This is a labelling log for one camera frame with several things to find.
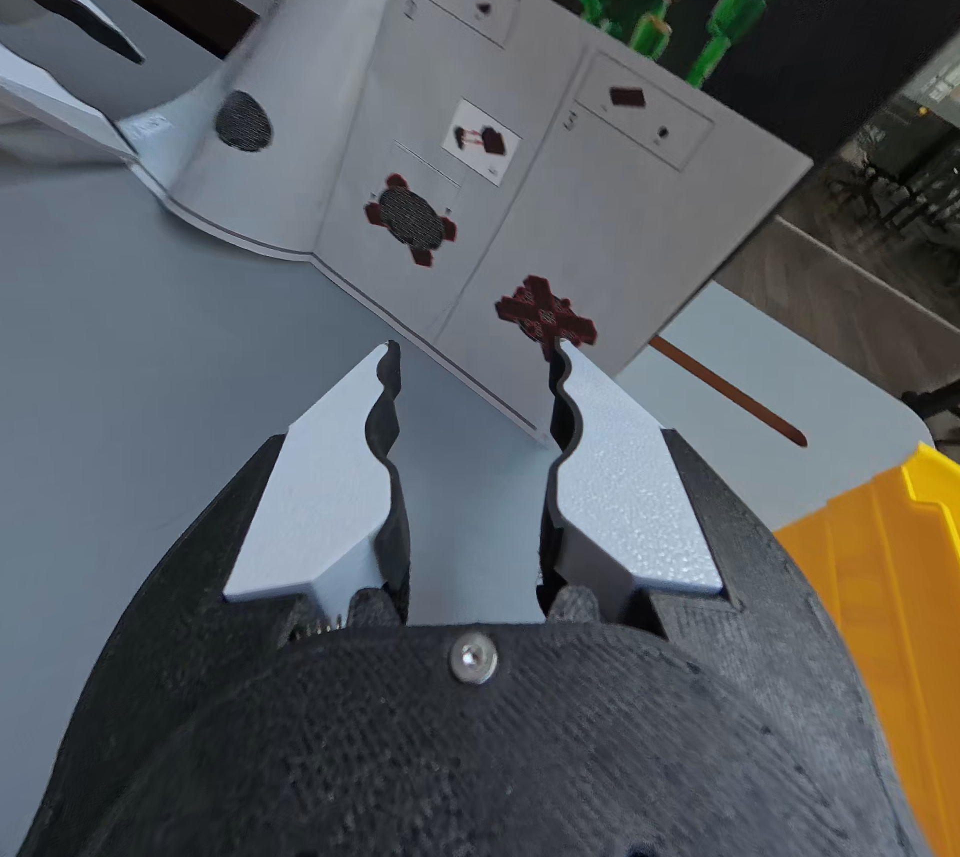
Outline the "yellow plastic bin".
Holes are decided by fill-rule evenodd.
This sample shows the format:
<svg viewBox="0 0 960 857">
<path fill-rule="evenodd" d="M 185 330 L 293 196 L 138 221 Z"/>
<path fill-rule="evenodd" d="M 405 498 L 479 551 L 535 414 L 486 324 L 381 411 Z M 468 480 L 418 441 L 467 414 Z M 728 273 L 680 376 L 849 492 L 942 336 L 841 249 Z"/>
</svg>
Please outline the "yellow plastic bin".
<svg viewBox="0 0 960 857">
<path fill-rule="evenodd" d="M 931 850 L 957 856 L 958 463 L 920 443 L 774 534 L 846 643 Z"/>
</svg>

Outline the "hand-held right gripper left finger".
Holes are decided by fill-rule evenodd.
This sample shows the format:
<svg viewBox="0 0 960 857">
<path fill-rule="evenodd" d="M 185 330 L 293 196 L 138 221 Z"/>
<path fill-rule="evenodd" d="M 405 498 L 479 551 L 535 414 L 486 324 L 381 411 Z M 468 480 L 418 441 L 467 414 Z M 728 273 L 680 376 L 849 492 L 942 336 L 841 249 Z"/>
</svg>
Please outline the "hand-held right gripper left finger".
<svg viewBox="0 0 960 857">
<path fill-rule="evenodd" d="M 347 616 L 360 590 L 409 613 L 411 541 L 390 452 L 402 350 L 373 348 L 290 425 L 223 587 L 230 603 L 305 595 Z"/>
</svg>

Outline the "white building instruction booklet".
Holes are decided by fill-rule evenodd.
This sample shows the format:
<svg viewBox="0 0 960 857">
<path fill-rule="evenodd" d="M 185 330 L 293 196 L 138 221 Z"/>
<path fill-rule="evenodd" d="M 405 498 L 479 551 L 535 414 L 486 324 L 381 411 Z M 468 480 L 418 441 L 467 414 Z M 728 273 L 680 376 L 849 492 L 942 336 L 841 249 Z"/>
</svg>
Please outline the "white building instruction booklet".
<svg viewBox="0 0 960 857">
<path fill-rule="evenodd" d="M 811 165 L 551 0 L 273 0 L 118 128 L 168 211 L 312 266 L 542 441 L 555 341 L 618 376 Z"/>
</svg>

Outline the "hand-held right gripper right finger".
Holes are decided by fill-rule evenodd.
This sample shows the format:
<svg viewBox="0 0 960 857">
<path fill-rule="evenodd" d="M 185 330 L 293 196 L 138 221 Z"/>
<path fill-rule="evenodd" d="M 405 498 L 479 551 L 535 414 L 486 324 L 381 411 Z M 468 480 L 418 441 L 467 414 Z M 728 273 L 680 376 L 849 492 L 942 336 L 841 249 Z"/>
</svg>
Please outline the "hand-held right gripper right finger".
<svg viewBox="0 0 960 857">
<path fill-rule="evenodd" d="M 541 520 L 541 608 L 566 587 L 589 590 L 603 619 L 642 596 L 720 599 L 723 578 L 670 452 L 664 426 L 572 340 L 556 339 Z"/>
</svg>

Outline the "grey desk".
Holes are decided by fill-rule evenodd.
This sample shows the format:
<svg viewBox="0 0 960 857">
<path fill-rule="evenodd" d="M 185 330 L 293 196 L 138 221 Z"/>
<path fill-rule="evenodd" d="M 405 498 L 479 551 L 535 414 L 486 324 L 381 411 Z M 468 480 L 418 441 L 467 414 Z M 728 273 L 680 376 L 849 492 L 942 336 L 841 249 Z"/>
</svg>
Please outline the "grey desk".
<svg viewBox="0 0 960 857">
<path fill-rule="evenodd" d="M 186 529 L 78 695 L 24 854 L 932 855 L 821 599 L 677 431 L 724 595 L 603 619 L 568 586 L 545 613 L 553 407 L 534 437 L 362 304 L 308 379 L 286 350 L 315 273 L 181 253 L 114 211 L 150 202 L 117 180 L 2 208 L 4 496 L 63 532 L 57 591 L 122 589 L 93 524 Z M 290 425 L 389 341 L 408 615 L 374 588 L 346 616 L 227 601 Z"/>
</svg>

